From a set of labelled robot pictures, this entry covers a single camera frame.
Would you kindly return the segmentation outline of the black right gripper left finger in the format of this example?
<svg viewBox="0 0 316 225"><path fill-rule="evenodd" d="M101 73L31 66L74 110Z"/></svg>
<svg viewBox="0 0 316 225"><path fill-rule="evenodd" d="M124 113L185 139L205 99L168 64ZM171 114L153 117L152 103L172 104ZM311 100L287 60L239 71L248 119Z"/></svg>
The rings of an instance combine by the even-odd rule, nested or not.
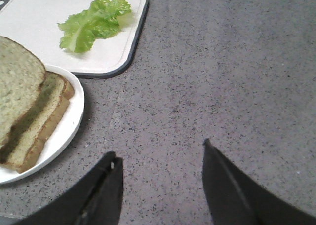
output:
<svg viewBox="0 0 316 225"><path fill-rule="evenodd" d="M122 198L122 158L110 151L63 195L18 224L117 225Z"/></svg>

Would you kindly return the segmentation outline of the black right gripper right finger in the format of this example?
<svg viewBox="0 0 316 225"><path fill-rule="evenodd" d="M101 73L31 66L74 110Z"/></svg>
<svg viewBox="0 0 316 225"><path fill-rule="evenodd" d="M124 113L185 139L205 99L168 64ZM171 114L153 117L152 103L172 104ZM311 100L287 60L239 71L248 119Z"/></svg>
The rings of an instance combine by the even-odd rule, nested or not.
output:
<svg viewBox="0 0 316 225"><path fill-rule="evenodd" d="M204 141L203 189L215 225L314 225L315 217L284 202Z"/></svg>

